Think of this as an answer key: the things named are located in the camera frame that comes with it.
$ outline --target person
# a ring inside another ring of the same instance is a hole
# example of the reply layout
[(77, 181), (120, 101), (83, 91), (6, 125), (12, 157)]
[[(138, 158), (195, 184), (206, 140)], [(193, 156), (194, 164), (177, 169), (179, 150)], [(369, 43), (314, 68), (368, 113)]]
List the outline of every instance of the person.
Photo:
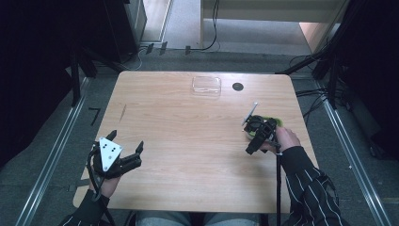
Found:
[[(313, 165), (296, 134), (288, 128), (278, 127), (276, 136), (281, 145), (279, 148), (282, 153), (281, 165), (286, 173), (291, 200), (290, 215), (282, 225), (349, 225), (341, 217), (338, 198), (332, 197), (329, 193), (330, 188), (335, 189), (331, 180)], [(261, 146), (260, 150), (276, 153), (276, 149), (267, 142)], [(102, 192), (106, 203), (115, 191), (119, 179), (104, 182), (105, 187), (102, 187)], [(77, 225), (78, 220), (88, 223), (87, 225), (99, 222), (103, 212), (98, 203), (90, 200), (92, 194), (93, 191), (90, 188), (75, 213), (64, 219), (64, 225)], [(261, 215), (259, 214), (207, 213), (203, 217), (202, 225), (249, 226), (259, 225), (260, 222)], [(137, 226), (189, 226), (192, 224), (194, 222), (190, 214), (186, 212), (138, 211), (136, 213)]]

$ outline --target striped sleeve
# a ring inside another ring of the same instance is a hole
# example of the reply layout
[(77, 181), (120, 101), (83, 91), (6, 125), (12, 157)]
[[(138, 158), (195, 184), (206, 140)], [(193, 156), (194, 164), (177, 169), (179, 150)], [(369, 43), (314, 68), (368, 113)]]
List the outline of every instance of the striped sleeve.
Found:
[(338, 198), (328, 176), (314, 167), (302, 147), (286, 150), (281, 158), (291, 199), (290, 217), (283, 225), (349, 225), (341, 218)]

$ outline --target aluminum rail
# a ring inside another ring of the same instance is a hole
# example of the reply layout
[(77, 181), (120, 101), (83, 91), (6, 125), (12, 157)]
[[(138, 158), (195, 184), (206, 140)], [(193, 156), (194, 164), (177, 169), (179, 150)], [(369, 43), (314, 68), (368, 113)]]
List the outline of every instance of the aluminum rail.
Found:
[[(316, 86), (318, 88), (323, 88), (323, 86), (319, 82), (316, 82)], [(367, 204), (369, 205), (373, 217), (375, 218), (376, 225), (391, 226), (392, 224), (388, 217), (388, 214), (385, 211), (382, 201), (379, 198), (378, 193), (373, 186), (373, 183), (371, 182), (365, 168), (363, 167), (363, 164), (359, 159), (357, 151), (353, 146), (349, 135), (346, 133), (339, 113), (334, 110), (328, 102), (324, 102), (324, 107), (335, 129), (335, 132), (337, 133), (338, 139), (343, 145), (343, 150), (346, 154), (346, 158), (348, 159), (349, 164), (355, 174), (355, 177), (358, 180), (358, 184), (361, 191), (363, 192), (363, 196), (367, 201)]]
[(79, 116), (83, 103), (85, 102), (86, 91), (90, 81), (91, 80), (86, 77), (82, 81), (81, 98), (76, 106), (70, 110), (70, 113), (56, 139), (56, 143), (54, 144), (53, 149), (50, 151), (49, 156), (47, 157), (47, 160), (41, 170), (39, 178), (29, 193), (27, 201), (24, 205), (24, 209), (21, 212), (17, 223), (15, 224), (16, 226), (28, 226), (31, 224), (40, 204), (41, 198), (43, 197), (44, 192), (50, 183), (51, 177), (53, 176), (54, 170), (56, 169), (58, 160), (64, 151), (64, 147), (71, 134), (71, 130), (76, 122), (77, 117)]

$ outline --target hand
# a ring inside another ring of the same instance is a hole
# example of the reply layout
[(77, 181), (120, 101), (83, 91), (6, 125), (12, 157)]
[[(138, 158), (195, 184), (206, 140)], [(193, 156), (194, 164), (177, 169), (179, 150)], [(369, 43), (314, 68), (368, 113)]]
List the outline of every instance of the hand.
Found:
[[(298, 137), (296, 136), (296, 134), (288, 128), (277, 127), (276, 128), (276, 137), (277, 137), (277, 140), (279, 141), (279, 144), (281, 145), (281, 147), (279, 148), (279, 151), (281, 153), (291, 147), (301, 146), (300, 141), (299, 141)], [(273, 153), (276, 153), (276, 148), (271, 146), (267, 142), (265, 142), (261, 146), (260, 150), (268, 150)]]
[[(112, 178), (112, 179), (105, 179), (103, 185), (101, 186), (101, 193), (102, 195), (106, 196), (108, 199), (114, 194), (115, 190), (117, 189), (118, 183), (120, 182), (120, 177)], [(88, 186), (89, 189), (94, 190), (94, 186), (91, 183)]]

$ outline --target green object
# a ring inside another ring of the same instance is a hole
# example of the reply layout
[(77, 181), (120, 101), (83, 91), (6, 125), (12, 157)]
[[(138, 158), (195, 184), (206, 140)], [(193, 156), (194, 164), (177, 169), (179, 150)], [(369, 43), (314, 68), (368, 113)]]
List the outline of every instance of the green object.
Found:
[(270, 120), (270, 119), (273, 119), (273, 120), (275, 120), (275, 121), (276, 121), (276, 123), (277, 123), (277, 126), (279, 126), (279, 127), (281, 127), (281, 126), (282, 126), (282, 120), (281, 120), (281, 119), (279, 119), (279, 118), (275, 118), (275, 117), (268, 117), (268, 116), (262, 116), (262, 118), (263, 118), (264, 120), (266, 120), (266, 121), (268, 121), (268, 120)]
[[(277, 126), (279, 126), (279, 127), (282, 126), (282, 120), (279, 119), (279, 118), (267, 117), (267, 116), (262, 116), (262, 118), (263, 118), (265, 121), (268, 121), (268, 120), (270, 120), (270, 119), (273, 119), (273, 120), (276, 121)], [(253, 139), (253, 138), (255, 137), (256, 132), (255, 132), (255, 131), (252, 131), (252, 132), (249, 132), (249, 133), (247, 133), (247, 134), (248, 134), (248, 138)]]

